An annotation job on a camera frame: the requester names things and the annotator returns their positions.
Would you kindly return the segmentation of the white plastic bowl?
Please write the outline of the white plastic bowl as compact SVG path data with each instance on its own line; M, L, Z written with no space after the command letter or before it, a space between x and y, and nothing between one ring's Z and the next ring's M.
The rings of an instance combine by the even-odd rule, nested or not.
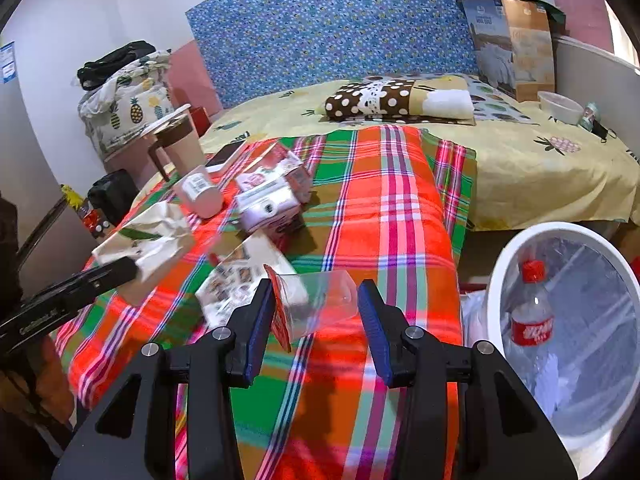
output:
M541 110L564 124L574 126L582 118L584 107L566 96L550 91L539 91L538 100Z

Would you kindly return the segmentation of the clear plastic cup red lid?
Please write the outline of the clear plastic cup red lid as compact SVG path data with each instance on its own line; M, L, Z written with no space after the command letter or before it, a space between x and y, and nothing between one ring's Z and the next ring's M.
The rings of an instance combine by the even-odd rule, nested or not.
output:
M264 268L276 300L271 331L286 352L295 341L358 312L357 287L345 270L279 274L271 266Z

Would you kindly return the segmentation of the yellow pineapple bed sheet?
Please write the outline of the yellow pineapple bed sheet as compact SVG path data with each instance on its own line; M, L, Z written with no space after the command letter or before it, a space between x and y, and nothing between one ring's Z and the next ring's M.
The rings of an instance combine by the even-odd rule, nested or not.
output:
M615 133L605 140L557 122L536 102L516 102L474 76L466 80L474 125L428 122L439 139L474 151L471 222L480 231L517 230L546 221L639 220L639 164ZM201 137L206 153L251 141L359 130L363 119L331 122L322 112L340 80L276 92L226 110Z

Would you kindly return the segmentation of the red strawberry milk carton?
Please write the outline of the red strawberry milk carton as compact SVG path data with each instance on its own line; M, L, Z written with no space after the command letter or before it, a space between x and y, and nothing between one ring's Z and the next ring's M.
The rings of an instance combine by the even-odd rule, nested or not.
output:
M302 160L281 142L271 143L235 177L235 182L241 192L247 192L278 179L286 181L299 203L310 201L311 175Z

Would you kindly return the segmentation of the cardboard bedding box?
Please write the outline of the cardboard bedding box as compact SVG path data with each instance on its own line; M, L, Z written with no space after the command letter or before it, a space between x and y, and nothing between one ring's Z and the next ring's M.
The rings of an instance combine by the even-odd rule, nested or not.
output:
M566 16L544 0L457 0L469 25L480 79L518 102L555 90L552 35Z

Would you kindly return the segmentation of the white smartphone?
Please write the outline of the white smartphone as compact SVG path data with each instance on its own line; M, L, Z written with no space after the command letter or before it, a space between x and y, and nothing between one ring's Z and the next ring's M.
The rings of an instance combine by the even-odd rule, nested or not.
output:
M247 147L247 140L234 141L221 148L206 164L209 174L224 174Z

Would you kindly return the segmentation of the white printed snack bag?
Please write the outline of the white printed snack bag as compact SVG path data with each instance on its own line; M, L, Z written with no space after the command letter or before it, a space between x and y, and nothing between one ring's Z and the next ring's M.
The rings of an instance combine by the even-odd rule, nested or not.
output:
M265 264L277 274L295 274L292 264L262 231L231 249L220 240L209 251L214 268L195 293L210 330L226 326L232 312L249 304L263 278Z

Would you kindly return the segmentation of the white yogurt bottle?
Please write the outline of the white yogurt bottle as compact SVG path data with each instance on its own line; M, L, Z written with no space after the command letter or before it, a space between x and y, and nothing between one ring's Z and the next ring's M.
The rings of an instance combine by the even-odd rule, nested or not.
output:
M222 209L224 198L214 185L205 166L197 166L172 187L188 211L198 218L209 219Z

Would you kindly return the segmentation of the white leaf paper bag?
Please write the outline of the white leaf paper bag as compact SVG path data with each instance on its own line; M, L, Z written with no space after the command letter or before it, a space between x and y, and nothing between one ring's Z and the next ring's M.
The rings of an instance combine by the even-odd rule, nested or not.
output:
M117 287L122 300L140 307L160 281L195 245L179 205L164 200L145 209L114 232L92 255L99 264L119 258L134 260L136 277Z

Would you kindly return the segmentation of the purple milk carton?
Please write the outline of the purple milk carton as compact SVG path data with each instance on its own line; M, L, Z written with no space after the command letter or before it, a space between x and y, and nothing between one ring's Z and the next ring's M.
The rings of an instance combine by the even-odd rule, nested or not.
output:
M277 178L236 196L240 225L245 233L262 231L272 240L299 230L303 225L299 203L292 188Z

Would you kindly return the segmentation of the brown polka dot pillow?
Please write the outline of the brown polka dot pillow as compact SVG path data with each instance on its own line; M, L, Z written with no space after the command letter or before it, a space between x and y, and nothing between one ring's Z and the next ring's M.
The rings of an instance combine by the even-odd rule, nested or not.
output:
M328 96L323 113L334 122L362 118L386 122L437 119L474 122L474 105L459 76L399 78L371 76L344 84Z

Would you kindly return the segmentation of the clear bottle red cap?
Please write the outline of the clear bottle red cap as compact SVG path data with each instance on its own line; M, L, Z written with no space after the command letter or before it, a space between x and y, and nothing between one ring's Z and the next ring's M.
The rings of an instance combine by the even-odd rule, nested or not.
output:
M548 363L554 312L546 289L547 268L539 259L521 264L520 280L509 296L509 330L504 350L530 391Z

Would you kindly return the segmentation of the white trash bin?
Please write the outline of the white trash bin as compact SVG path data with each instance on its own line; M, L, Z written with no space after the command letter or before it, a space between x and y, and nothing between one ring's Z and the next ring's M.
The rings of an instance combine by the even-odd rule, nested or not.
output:
M544 263L554 314L541 372L550 422L579 478L587 479L620 443L639 402L639 283L624 256L578 224L546 222L525 229L498 255L475 339L488 339L511 364L525 361L510 338L508 296L523 286L527 260Z

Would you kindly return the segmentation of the blue floral headboard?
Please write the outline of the blue floral headboard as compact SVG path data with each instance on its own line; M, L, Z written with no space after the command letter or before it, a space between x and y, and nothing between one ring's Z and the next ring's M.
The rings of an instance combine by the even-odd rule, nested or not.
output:
M227 108L330 80L476 70L456 0L205 0L186 19Z

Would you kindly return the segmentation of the black floor object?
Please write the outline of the black floor object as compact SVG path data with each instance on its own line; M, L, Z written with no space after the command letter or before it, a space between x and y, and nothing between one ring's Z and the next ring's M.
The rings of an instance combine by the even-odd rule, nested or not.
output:
M88 192L88 200L94 208L104 213L113 226L118 226L138 193L129 172L119 169L94 182Z

